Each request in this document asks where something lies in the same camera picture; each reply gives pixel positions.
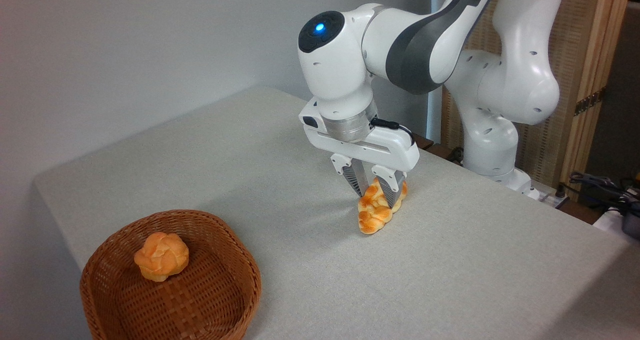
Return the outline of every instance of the white wall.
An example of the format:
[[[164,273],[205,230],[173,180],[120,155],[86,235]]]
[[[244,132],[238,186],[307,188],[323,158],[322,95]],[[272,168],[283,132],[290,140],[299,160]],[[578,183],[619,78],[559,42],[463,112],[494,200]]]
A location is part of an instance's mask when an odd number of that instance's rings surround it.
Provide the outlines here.
[[[80,270],[35,174],[254,85],[308,98],[299,29],[369,2],[429,9],[428,0],[0,0],[0,337],[89,337]],[[376,88],[381,117],[424,132],[423,98]]]

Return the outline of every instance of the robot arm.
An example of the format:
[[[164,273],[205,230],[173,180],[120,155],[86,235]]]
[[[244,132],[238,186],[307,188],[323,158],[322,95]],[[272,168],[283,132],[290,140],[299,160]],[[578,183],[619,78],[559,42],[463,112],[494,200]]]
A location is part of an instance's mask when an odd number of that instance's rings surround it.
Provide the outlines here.
[[[399,128],[377,117],[371,80],[386,78],[425,94],[453,72],[462,46],[489,0],[446,0],[428,15],[368,3],[327,11],[309,20],[298,36],[302,73],[313,98],[299,115],[310,142],[334,153],[331,160],[360,196],[368,187],[362,162],[385,190],[390,206],[418,162],[418,147]]]
[[[512,122],[539,124],[558,105],[549,64],[549,34],[562,0],[499,0],[493,27],[502,54],[464,50],[445,86],[462,119],[464,167],[532,198],[528,174],[515,168]]]

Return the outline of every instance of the black cable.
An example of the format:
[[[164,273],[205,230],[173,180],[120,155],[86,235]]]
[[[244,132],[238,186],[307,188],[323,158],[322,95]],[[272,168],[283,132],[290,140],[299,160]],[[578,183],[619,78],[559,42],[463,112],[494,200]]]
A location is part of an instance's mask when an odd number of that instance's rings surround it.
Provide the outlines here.
[[[564,185],[564,183],[558,183],[558,188],[555,190],[555,197],[557,198],[563,198],[567,196],[567,193],[565,192],[565,188],[566,186]]]
[[[411,130],[409,130],[406,126],[400,125],[399,123],[397,123],[395,121],[386,121],[386,120],[381,119],[379,117],[373,117],[373,119],[371,119],[370,123],[373,126],[380,126],[382,128],[387,128],[387,129],[391,129],[391,130],[403,130],[407,134],[409,134],[409,137],[411,138],[411,145],[413,146],[413,144],[416,143],[416,139],[414,139],[414,133],[411,132]]]
[[[601,204],[606,205],[606,206],[608,206],[610,208],[616,208],[616,209],[619,210],[619,212],[621,214],[622,214],[622,211],[624,211],[625,213],[631,213],[631,214],[635,215],[636,217],[640,217],[640,213],[638,213],[638,211],[635,208],[633,208],[632,206],[627,205],[627,203],[624,202],[624,201],[623,202],[613,202],[613,201],[608,201],[608,200],[605,200],[605,199],[595,198],[595,197],[589,196],[588,194],[585,194],[584,192],[582,192],[580,190],[576,190],[573,187],[567,186],[567,184],[564,183],[564,182],[561,182],[560,185],[562,187],[564,187],[565,189],[567,189],[567,190],[570,190],[570,191],[572,191],[572,192],[574,192],[574,193],[576,193],[576,194],[578,194],[580,196],[583,196],[583,197],[585,197],[585,198],[587,198],[587,199],[589,199],[591,201],[594,201],[595,203],[601,203]]]
[[[603,192],[612,194],[616,197],[623,197],[628,199],[629,197],[636,197],[636,195],[631,194],[628,190],[622,189],[615,185],[610,178],[605,176],[594,176],[588,173],[581,173],[579,171],[574,171],[569,175],[569,182],[572,184],[586,184],[592,185],[592,187],[598,187]]]
[[[458,162],[462,164],[462,160],[464,160],[464,149],[460,146],[457,146],[451,150],[451,152],[446,157],[448,162]]]

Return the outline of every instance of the bread roll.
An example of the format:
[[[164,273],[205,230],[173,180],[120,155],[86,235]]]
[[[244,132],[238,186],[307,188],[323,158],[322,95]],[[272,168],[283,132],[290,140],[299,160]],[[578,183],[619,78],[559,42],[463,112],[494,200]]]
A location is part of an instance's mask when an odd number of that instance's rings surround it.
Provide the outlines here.
[[[375,178],[358,201],[358,226],[360,231],[366,235],[372,235],[382,229],[386,223],[391,221],[393,214],[400,210],[402,200],[407,197],[407,192],[407,182],[403,182],[402,192],[398,200],[393,208],[389,208],[389,203],[382,191],[380,181]]]
[[[189,248],[176,233],[154,232],[133,257],[144,278],[161,282],[182,272],[189,263]]]

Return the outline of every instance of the brown wicker basket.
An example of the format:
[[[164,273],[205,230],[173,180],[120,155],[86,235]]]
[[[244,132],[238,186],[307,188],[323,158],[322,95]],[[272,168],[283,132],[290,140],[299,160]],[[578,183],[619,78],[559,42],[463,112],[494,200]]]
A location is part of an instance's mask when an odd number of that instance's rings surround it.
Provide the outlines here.
[[[166,281],[133,261],[147,236],[177,233],[189,265]],[[258,310],[258,265],[219,217],[198,210],[149,215],[109,236],[82,271],[80,295],[94,339],[241,339]]]

